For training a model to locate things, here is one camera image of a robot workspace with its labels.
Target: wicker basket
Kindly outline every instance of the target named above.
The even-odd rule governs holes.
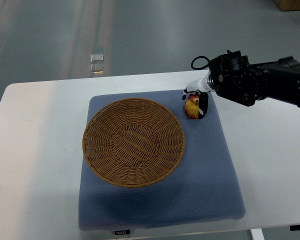
[[[185,136],[176,116],[145,98],[115,101],[97,112],[82,140],[92,171],[119,187],[140,188],[159,182],[178,166]]]

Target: table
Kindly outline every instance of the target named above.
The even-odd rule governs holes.
[[[78,199],[89,100],[183,89],[206,70],[9,85],[0,102],[0,239],[114,239],[81,232]],[[300,108],[252,107],[213,93],[246,214],[239,220],[136,229],[130,238],[300,224]]]

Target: gray floor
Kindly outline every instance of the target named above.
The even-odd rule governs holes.
[[[190,71],[194,57],[228,49],[250,63],[300,62],[300,11],[281,12],[273,0],[0,0],[0,100],[12,83]],[[104,53],[103,73],[90,74],[93,52]],[[288,227],[263,232],[300,239]]]

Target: padded mat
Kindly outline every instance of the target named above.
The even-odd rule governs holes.
[[[78,208],[81,230],[148,229],[244,216],[236,171],[208,94],[208,112],[201,120],[185,115],[183,90],[100,95],[90,100],[87,123],[101,108],[121,99],[146,98],[166,106],[182,125],[185,150],[168,177],[141,188],[101,180],[83,158]]]

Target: mat label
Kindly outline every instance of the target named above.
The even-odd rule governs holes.
[[[114,235],[129,235],[130,230],[120,230],[120,231],[114,231]]]

